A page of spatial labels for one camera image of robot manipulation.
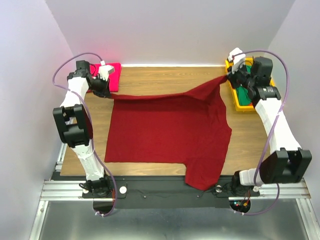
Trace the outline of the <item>dark red t shirt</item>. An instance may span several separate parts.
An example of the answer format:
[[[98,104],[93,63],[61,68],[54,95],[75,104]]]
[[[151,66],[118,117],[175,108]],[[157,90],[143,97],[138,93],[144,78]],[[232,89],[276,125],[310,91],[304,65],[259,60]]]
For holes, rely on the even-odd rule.
[[[231,140],[219,76],[186,92],[113,95],[105,158],[110,163],[186,167],[185,182],[205,191],[221,175]]]

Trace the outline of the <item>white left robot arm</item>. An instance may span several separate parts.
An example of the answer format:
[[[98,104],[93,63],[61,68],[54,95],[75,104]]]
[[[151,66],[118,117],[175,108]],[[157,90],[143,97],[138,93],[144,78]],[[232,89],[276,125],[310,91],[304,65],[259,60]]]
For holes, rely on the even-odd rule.
[[[112,194],[110,179],[96,156],[90,115],[85,107],[87,91],[101,98],[110,97],[109,76],[112,65],[100,62],[96,75],[88,61],[76,62],[76,69],[67,76],[67,92],[60,105],[53,109],[53,118],[61,141],[77,155],[84,171],[85,182],[79,186],[83,198],[107,198]]]

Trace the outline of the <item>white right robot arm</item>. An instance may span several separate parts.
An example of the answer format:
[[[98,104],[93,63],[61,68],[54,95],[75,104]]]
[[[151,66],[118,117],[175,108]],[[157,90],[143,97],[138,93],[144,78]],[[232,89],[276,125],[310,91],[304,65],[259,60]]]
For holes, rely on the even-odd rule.
[[[254,57],[251,68],[247,69],[245,54],[231,53],[227,62],[227,79],[232,88],[244,87],[247,90],[267,134],[264,150],[270,150],[270,155],[262,156],[256,168],[234,173],[230,182],[231,192],[242,195],[248,187],[300,182],[312,154],[302,149],[289,127],[283,112],[285,100],[277,87],[271,84],[273,61],[263,56]]]

